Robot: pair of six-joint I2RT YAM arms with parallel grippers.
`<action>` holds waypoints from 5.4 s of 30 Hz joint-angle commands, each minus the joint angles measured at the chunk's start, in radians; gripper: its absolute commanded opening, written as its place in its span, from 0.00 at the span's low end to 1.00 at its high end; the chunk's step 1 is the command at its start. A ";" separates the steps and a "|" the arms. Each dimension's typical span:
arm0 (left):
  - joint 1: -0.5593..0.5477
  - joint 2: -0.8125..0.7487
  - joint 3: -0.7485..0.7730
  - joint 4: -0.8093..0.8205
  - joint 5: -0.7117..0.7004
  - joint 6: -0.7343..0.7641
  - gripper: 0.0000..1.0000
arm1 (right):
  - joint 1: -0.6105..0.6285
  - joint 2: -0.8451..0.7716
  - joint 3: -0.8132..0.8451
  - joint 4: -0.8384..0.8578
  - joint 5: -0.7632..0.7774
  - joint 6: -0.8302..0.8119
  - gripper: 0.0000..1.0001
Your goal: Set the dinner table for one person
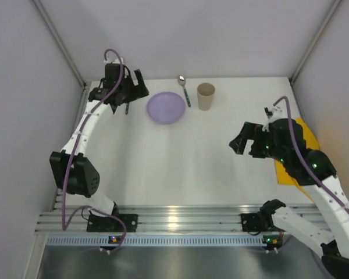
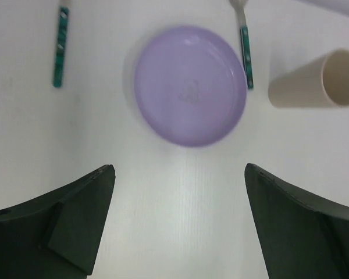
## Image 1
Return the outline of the yellow pikachu cloth placemat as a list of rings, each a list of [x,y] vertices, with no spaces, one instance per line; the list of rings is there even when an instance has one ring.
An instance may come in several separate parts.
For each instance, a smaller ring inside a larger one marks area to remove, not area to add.
[[[303,139],[306,142],[306,147],[319,150],[319,143],[315,138],[314,134],[310,130],[310,128],[306,125],[306,123],[301,118],[295,119],[296,123],[299,124],[303,129]],[[295,185],[298,186],[298,182],[285,171],[283,164],[275,161],[275,169],[276,169],[276,178],[279,184],[283,185]]]

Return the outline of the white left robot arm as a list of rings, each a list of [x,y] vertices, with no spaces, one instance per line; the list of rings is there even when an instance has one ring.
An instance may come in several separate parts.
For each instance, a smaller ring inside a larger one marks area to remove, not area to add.
[[[100,84],[91,89],[85,111],[70,140],[59,151],[53,151],[49,162],[58,189],[62,191],[61,219],[67,228],[71,219],[66,217],[68,196],[81,199],[81,209],[97,216],[117,215],[116,203],[100,189],[101,175],[91,160],[98,137],[117,108],[149,95],[139,69],[130,71],[118,60],[105,65]]]

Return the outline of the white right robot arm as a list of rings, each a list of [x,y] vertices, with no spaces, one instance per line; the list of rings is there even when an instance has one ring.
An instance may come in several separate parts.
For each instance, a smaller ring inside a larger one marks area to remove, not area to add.
[[[284,171],[309,194],[329,230],[323,231],[278,199],[265,202],[256,213],[258,232],[283,230],[320,257],[334,278],[349,278],[349,200],[337,171],[325,153],[307,146],[302,124],[275,106],[265,108],[266,124],[245,122],[229,146],[241,155],[247,141],[249,155],[280,163]]]

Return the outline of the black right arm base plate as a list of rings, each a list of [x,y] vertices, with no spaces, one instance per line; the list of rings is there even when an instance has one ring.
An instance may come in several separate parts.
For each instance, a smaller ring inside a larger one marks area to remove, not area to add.
[[[242,231],[245,233],[258,235],[262,232],[276,231],[259,213],[242,213],[240,218]]]

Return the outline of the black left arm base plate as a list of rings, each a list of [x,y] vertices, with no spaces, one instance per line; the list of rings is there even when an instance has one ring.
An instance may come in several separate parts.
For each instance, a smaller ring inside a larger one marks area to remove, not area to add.
[[[125,224],[128,233],[136,232],[138,226],[137,214],[120,214],[119,219]],[[90,214],[88,217],[87,232],[89,233],[122,233],[123,226],[110,217],[102,217]]]

